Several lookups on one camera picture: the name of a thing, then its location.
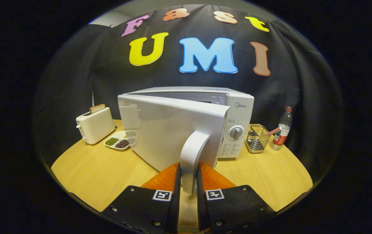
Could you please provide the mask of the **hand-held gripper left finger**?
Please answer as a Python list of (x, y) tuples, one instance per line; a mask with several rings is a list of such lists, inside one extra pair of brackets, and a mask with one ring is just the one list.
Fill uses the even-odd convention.
[(102, 214), (135, 234), (175, 234), (180, 213), (180, 163), (142, 186), (127, 186)]

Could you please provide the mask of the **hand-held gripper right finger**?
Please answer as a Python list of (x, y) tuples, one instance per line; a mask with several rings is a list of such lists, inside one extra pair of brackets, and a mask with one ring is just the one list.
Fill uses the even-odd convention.
[(276, 215), (250, 185), (237, 186), (205, 163), (196, 179), (198, 228), (205, 233), (253, 233)]

